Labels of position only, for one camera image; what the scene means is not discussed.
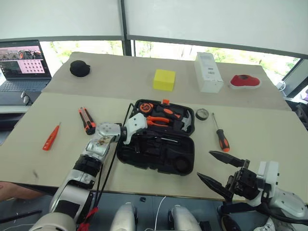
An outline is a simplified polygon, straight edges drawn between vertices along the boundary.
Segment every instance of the black hat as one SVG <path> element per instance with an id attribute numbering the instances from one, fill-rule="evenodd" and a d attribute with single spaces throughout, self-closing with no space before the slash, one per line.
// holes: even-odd
<path id="1" fill-rule="evenodd" d="M 82 60 L 76 60 L 71 63 L 71 73 L 77 77 L 84 77 L 90 72 L 90 66 Z"/>

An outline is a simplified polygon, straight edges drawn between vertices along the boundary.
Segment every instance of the pliers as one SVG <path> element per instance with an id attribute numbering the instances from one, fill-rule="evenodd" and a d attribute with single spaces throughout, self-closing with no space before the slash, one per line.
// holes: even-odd
<path id="1" fill-rule="evenodd" d="M 161 121 L 161 122 L 165 122 L 165 123 L 170 123 L 170 119 L 167 118 L 163 118 L 163 117 L 154 117 L 154 116 L 147 116 L 146 118 L 146 123 L 149 126 L 160 126 L 160 127 L 168 127 L 168 125 L 164 125 L 164 124 L 157 124 L 154 121 Z"/>

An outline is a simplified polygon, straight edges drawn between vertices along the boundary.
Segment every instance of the robotic hand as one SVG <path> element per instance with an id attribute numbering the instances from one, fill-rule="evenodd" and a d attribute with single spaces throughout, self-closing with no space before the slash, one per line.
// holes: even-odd
<path id="1" fill-rule="evenodd" d="M 110 144 L 118 141 L 129 144 L 131 136 L 145 128 L 146 118 L 141 113 L 130 118 L 123 127 L 119 124 L 100 124 L 96 128 L 94 138 L 89 141 L 55 193 L 50 204 L 50 213 L 39 219 L 30 230 L 76 230 L 76 223 L 83 222 L 90 210 L 93 199 L 90 189 L 94 186 Z"/>
<path id="2" fill-rule="evenodd" d="M 225 164 L 241 167 L 233 176 L 229 176 L 225 187 L 215 179 L 197 173 L 199 178 L 211 190 L 223 196 L 227 203 L 231 202 L 236 194 L 245 197 L 247 204 L 255 207 L 258 212 L 283 222 L 308 226 L 308 209 L 304 201 L 294 193 L 276 187 L 279 176 L 277 162 L 261 162 L 256 174 L 248 170 L 249 160 L 241 160 L 218 151 L 210 151 L 210 154 Z"/>

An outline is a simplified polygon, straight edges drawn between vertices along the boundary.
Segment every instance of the black tool case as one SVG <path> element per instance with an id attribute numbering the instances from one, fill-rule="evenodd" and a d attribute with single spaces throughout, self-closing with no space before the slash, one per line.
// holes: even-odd
<path id="1" fill-rule="evenodd" d="M 150 105 L 151 108 L 141 110 L 141 106 Z M 146 130 L 132 136 L 129 145 L 121 143 L 118 146 L 117 157 L 126 164 L 147 169 L 157 169 L 158 172 L 171 173 L 185 176 L 192 172 L 194 164 L 194 143 L 189 137 L 194 132 L 194 112 L 189 107 L 177 104 L 138 100 L 135 104 L 137 111 L 133 111 L 130 117 L 136 113 L 143 113 L 147 118 L 164 117 L 170 121 L 154 121 L 156 124 L 149 125 Z M 176 115 L 170 115 L 164 110 L 172 110 Z M 184 131 L 183 118 L 191 116 L 191 122 Z"/>

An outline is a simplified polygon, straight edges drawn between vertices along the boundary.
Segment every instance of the white box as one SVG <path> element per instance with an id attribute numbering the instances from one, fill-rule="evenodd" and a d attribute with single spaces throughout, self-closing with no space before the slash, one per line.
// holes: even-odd
<path id="1" fill-rule="evenodd" d="M 198 52 L 194 68 L 201 92 L 218 93 L 220 91 L 223 80 L 211 53 Z"/>

